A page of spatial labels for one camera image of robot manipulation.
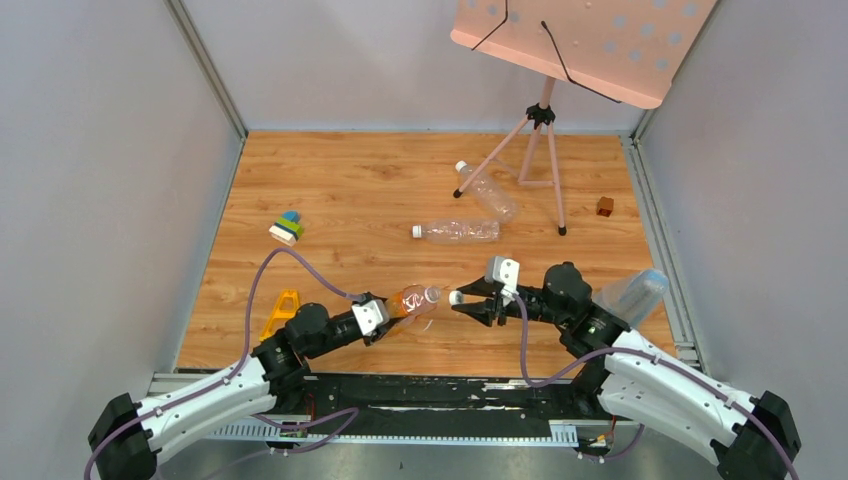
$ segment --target tripod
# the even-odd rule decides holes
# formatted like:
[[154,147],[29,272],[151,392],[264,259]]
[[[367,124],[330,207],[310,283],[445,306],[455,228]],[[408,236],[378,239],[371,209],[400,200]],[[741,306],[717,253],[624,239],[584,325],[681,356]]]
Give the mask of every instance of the tripod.
[[[518,122],[518,125],[512,129],[501,143],[492,150],[492,153],[483,160],[483,163],[480,164],[479,167],[475,168],[471,175],[465,179],[462,185],[453,192],[454,198],[459,198],[462,196],[462,193],[471,185],[471,182],[480,174],[492,160],[497,161],[501,164],[508,172],[510,172],[513,176],[518,177],[518,184],[521,186],[550,186],[553,185],[554,193],[556,194],[556,202],[557,202],[557,214],[559,215],[559,229],[558,232],[560,235],[565,235],[565,213],[563,212],[562,206],[562,189],[559,183],[559,162],[557,161],[556,156],[556,138],[554,137],[554,128],[553,123],[556,119],[556,115],[554,115],[553,110],[551,110],[551,94],[554,91],[554,83],[556,82],[556,78],[548,76],[545,79],[545,87],[542,90],[542,99],[539,103],[528,107],[526,111],[526,116]],[[533,133],[530,135],[530,142],[527,144],[527,152],[524,154],[524,163],[521,164],[521,171],[516,173],[514,169],[509,167],[500,161],[497,157],[498,154],[501,153],[509,142],[518,135],[518,132],[527,125],[528,122],[533,121]],[[530,170],[530,162],[533,161],[533,154],[536,153],[536,145],[539,143],[539,136],[542,133],[542,124],[545,124],[545,129],[548,133],[548,150],[551,154],[551,172],[553,173],[553,181],[533,181],[526,180],[527,171]]]

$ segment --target bottle with orange liquid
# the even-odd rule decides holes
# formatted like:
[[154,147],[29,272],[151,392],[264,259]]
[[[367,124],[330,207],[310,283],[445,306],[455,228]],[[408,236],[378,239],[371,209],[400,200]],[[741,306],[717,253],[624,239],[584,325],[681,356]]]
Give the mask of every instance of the bottle with orange liquid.
[[386,300],[389,318],[403,318],[388,336],[397,335],[409,328],[419,316],[432,312],[439,304],[442,291],[439,287],[410,285]]

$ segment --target white wall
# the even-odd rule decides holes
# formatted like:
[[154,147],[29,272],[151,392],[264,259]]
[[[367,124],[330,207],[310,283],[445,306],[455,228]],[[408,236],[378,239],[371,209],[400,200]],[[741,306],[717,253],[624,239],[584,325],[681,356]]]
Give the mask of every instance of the white wall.
[[707,365],[845,478],[848,3],[724,2],[644,143]]
[[[544,78],[453,43],[457,1],[185,3],[250,129],[510,130]],[[563,131],[641,114],[562,82],[552,105]]]
[[239,142],[161,1],[0,1],[0,477],[174,361]]

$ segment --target tripod clamp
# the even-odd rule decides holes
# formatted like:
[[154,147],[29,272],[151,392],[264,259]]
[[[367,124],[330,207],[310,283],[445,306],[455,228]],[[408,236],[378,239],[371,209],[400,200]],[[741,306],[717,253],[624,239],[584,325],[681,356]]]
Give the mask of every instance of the tripod clamp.
[[542,108],[537,103],[536,105],[527,107],[527,111],[525,113],[527,114],[528,120],[533,120],[533,130],[539,128],[539,125],[543,123],[545,125],[550,125],[554,120],[556,120],[556,114],[554,114],[550,105]]

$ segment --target yellow plastic toy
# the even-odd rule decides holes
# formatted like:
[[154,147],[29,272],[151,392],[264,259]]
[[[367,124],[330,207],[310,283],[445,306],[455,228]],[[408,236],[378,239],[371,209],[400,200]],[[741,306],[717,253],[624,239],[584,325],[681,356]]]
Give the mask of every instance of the yellow plastic toy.
[[277,297],[277,304],[274,305],[274,310],[271,311],[271,317],[265,323],[265,328],[262,329],[262,335],[259,336],[259,341],[274,335],[280,327],[288,320],[294,318],[297,309],[300,308],[300,293],[297,290],[283,290],[280,296]]

